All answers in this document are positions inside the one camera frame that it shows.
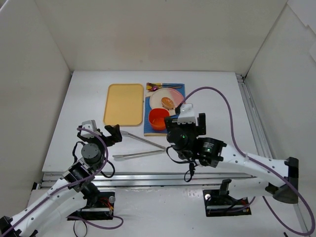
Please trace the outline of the metal tongs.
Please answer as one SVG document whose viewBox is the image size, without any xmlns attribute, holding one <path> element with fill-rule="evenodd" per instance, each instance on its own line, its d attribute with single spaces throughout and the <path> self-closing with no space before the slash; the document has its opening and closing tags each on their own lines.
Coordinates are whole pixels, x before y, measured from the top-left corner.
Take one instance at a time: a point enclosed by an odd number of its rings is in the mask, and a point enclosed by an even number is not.
<svg viewBox="0 0 316 237">
<path fill-rule="evenodd" d="M 115 159 L 122 159 L 122 158 L 137 158 L 137 157 L 145 157 L 145 156 L 151 156 L 151 155 L 157 155 L 157 154 L 162 154 L 166 152 L 166 147 L 159 145 L 157 143 L 154 143 L 152 141 L 149 141 L 147 139 L 141 138 L 139 136 L 136 136 L 132 133 L 129 133 L 127 131 L 120 131 L 122 136 L 128 136 L 134 140 L 138 140 L 140 142 L 152 145 L 156 148 L 158 148 L 158 150 L 154 150 L 154 151 L 148 151 L 148 152 L 140 152 L 140 153 L 133 153 L 133 154 L 123 154 L 123 155 L 112 155 L 113 158 Z"/>
</svg>

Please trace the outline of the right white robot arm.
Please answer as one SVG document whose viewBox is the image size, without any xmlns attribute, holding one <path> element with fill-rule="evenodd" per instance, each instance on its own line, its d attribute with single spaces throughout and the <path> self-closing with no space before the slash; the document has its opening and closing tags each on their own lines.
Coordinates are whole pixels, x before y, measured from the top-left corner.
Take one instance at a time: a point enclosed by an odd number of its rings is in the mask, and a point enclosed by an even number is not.
<svg viewBox="0 0 316 237">
<path fill-rule="evenodd" d="M 206 117 L 166 117 L 167 141 L 178 154 L 179 164 L 189 164 L 193 176 L 196 166 L 218 166 L 238 170 L 267 182 L 265 191 L 275 200 L 288 204 L 298 203 L 299 161 L 268 159 L 247 155 L 238 147 L 206 137 Z"/>
</svg>

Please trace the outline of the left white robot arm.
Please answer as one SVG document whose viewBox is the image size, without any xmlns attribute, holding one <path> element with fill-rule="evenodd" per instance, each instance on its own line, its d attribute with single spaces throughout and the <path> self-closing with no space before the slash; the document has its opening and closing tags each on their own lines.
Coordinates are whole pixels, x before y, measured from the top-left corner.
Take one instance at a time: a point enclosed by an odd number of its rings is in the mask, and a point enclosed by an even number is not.
<svg viewBox="0 0 316 237">
<path fill-rule="evenodd" d="M 69 218 L 86 206 L 93 206 L 100 194 L 93 180 L 108 163 L 108 148 L 122 141 L 120 126 L 106 125 L 105 136 L 93 120 L 77 128 L 83 144 L 81 158 L 77 158 L 56 183 L 39 199 L 20 213 L 0 219 L 2 237 L 36 237 L 56 222 Z"/>
</svg>

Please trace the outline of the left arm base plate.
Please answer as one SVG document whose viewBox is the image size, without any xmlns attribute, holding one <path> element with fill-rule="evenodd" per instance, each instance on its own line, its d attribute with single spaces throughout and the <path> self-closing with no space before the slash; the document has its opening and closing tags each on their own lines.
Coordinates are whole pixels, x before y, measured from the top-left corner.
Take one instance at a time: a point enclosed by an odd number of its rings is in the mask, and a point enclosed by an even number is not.
<svg viewBox="0 0 316 237">
<path fill-rule="evenodd" d="M 82 218 L 88 221 L 112 220 L 114 214 L 114 203 L 116 201 L 114 191 L 102 191 L 97 202 L 91 207 L 84 207 L 70 214 L 67 220 Z"/>
</svg>

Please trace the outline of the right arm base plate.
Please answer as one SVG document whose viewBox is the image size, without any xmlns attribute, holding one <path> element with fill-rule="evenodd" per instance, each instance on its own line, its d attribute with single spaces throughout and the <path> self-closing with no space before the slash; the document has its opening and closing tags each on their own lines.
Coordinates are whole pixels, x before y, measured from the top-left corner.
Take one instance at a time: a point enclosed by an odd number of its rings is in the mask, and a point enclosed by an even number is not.
<svg viewBox="0 0 316 237">
<path fill-rule="evenodd" d="M 219 190 L 203 190 L 206 217 L 233 217 L 251 215 L 248 198 L 235 199 L 220 196 Z"/>
</svg>

